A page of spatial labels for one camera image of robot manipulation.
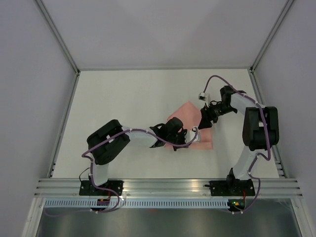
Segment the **pink satin napkin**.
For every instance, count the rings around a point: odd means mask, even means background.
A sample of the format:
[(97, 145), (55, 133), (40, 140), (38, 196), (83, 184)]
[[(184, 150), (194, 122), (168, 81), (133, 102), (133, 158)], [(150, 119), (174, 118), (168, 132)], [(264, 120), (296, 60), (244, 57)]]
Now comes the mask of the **pink satin napkin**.
[[(167, 121), (171, 120), (173, 117), (178, 118), (183, 123), (183, 128), (187, 129), (190, 133), (188, 142), (191, 141), (194, 136), (192, 129), (195, 126), (198, 127), (201, 121), (200, 110), (190, 101), (188, 101), (178, 108), (174, 113), (172, 113), (167, 118)], [(198, 132), (198, 138), (189, 146), (189, 149), (212, 150), (213, 139), (211, 128), (199, 129)]]

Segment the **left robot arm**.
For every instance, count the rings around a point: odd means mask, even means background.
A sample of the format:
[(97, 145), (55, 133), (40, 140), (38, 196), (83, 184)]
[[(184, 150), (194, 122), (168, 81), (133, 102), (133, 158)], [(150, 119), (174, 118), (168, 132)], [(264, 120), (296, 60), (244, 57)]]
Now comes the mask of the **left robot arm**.
[(107, 192), (109, 163), (128, 145), (160, 148), (172, 144), (173, 149), (177, 150), (188, 147), (187, 132), (176, 117), (147, 129), (129, 128), (121, 125), (117, 119), (109, 121), (86, 140), (93, 159), (90, 189), (98, 196)]

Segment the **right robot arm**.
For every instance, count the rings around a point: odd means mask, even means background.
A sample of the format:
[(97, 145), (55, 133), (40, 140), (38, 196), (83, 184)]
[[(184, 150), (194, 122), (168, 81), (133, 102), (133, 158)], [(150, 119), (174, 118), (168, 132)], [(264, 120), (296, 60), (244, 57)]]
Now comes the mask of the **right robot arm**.
[(211, 128), (220, 116), (230, 112), (240, 112), (244, 115), (242, 140), (244, 149), (236, 163), (231, 168), (226, 191), (237, 195), (243, 189), (241, 180), (253, 178), (251, 169), (258, 156), (265, 160), (271, 159), (271, 147), (279, 142), (278, 111), (276, 107), (264, 106), (249, 97), (243, 90), (235, 90), (229, 86), (220, 89), (221, 101), (211, 101), (209, 94), (201, 92), (199, 100), (205, 105), (200, 110), (199, 129)]

